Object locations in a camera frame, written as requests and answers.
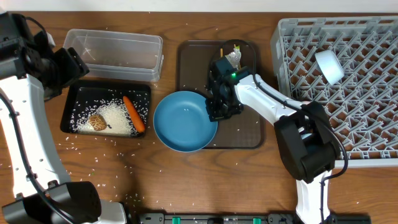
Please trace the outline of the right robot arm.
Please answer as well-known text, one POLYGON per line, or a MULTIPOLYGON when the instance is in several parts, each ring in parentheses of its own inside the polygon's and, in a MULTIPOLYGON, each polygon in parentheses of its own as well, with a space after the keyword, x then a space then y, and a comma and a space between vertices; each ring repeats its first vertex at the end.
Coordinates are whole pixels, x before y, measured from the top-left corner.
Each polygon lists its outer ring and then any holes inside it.
POLYGON ((211 60, 206 110, 211 121, 230 119, 248 106, 274 127, 279 154, 296 180, 296 214, 302 223, 327 223, 327 183, 346 152, 332 131, 324 107, 293 100, 264 82, 249 67, 237 69, 226 57, 211 60))

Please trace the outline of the orange carrot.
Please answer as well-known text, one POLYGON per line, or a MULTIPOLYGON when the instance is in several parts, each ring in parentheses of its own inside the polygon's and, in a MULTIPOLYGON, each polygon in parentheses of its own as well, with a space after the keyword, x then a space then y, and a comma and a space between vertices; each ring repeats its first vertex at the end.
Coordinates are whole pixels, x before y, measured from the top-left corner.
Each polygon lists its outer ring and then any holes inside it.
POLYGON ((138 133, 143 133, 146 130, 145 124, 142 121, 139 113, 135 109, 133 103, 127 96, 123 96, 123 102, 126 106, 126 109, 130 115, 130 119, 138 133))

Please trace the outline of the dark blue plate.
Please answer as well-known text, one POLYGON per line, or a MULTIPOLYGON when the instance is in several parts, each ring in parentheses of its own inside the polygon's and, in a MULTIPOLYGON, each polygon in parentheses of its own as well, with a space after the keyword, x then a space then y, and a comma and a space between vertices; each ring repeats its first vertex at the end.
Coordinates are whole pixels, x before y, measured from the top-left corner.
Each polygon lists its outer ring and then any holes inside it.
POLYGON ((206 147, 215 137, 218 123, 209 119, 205 100, 192 91, 176 91, 161 100, 153 117, 160 141, 179 152, 206 147))

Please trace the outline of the light blue bowl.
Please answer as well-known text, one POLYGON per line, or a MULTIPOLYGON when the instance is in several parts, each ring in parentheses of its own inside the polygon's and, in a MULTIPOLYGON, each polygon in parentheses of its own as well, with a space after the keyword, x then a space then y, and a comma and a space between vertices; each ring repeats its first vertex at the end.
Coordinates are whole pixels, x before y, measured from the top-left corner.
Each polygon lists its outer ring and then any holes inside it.
POLYGON ((333 51, 325 50, 318 52, 315 54, 315 59, 330 85, 337 84, 344 77, 343 67, 333 51))

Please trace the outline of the brown food scrap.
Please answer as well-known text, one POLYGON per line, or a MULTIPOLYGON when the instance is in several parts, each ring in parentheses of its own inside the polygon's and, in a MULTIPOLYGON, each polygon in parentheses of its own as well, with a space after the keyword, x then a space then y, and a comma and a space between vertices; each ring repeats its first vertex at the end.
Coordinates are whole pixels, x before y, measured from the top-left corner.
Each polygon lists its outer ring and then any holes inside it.
POLYGON ((102 131, 107 127, 106 121, 100 114, 91 115, 88 118, 88 123, 95 131, 102 131))

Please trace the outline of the green foil snack wrapper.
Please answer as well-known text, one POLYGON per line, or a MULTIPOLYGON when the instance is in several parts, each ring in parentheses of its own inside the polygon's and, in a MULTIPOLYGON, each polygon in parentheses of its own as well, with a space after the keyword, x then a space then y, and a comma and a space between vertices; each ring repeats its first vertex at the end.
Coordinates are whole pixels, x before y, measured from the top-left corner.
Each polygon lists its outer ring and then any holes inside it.
POLYGON ((236 67, 236 61, 235 61, 235 53, 234 53, 234 48, 233 48, 233 51, 231 52, 231 53, 229 53, 227 56, 226 56, 226 59, 228 60, 228 62, 234 67, 234 68, 237 68, 236 67))

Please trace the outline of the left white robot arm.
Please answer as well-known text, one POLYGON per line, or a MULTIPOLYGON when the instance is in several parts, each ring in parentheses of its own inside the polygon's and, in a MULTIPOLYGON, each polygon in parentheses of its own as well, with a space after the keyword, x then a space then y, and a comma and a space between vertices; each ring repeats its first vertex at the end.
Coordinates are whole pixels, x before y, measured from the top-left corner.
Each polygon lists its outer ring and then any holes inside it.
POLYGON ((1 126, 13 169, 15 200, 8 223, 127 223, 124 206, 100 199, 88 181, 74 182, 57 153, 44 103, 88 73, 75 49, 56 49, 33 34, 31 17, 1 11, 1 126))

